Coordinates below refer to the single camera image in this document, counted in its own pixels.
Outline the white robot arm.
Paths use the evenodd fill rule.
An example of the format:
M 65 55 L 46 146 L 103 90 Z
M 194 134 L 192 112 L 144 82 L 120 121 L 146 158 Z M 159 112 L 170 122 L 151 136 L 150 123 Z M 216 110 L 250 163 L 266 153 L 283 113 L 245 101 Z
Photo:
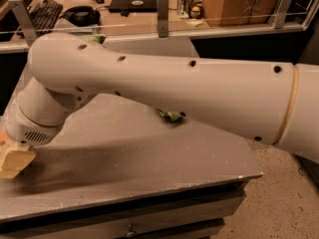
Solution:
M 307 64 L 135 55 L 68 33 L 38 38 L 32 78 L 7 108 L 2 139 L 44 145 L 98 94 L 260 139 L 319 161 L 319 72 Z

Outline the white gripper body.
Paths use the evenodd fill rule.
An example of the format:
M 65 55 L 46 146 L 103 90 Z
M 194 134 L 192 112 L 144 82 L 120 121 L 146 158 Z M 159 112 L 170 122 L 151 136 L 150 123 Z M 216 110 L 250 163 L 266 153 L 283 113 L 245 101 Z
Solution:
M 28 119 L 20 110 L 13 110 L 7 115 L 5 129 L 12 139 L 38 146 L 51 142 L 62 127 L 37 124 Z

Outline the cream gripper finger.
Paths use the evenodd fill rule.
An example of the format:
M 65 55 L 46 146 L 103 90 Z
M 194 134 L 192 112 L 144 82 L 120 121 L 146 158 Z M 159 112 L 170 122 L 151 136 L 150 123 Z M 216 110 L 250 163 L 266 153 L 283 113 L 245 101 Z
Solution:
M 36 152 L 28 144 L 3 143 L 0 148 L 0 178 L 16 177 L 35 157 Z

